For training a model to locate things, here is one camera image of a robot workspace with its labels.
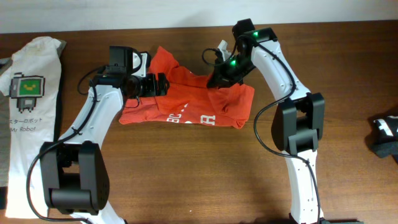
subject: cartoon robot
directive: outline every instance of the cartoon robot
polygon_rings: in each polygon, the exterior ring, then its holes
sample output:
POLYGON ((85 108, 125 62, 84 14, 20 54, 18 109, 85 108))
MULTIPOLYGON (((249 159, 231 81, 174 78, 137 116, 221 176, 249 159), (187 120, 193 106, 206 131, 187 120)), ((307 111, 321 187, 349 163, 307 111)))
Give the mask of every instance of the cartoon robot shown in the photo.
POLYGON ((44 96, 45 78, 38 75, 25 76, 22 72, 15 73, 20 75, 11 80, 10 97, 17 99, 17 108, 19 112, 24 112, 28 109, 32 112, 36 106, 37 98, 44 96))

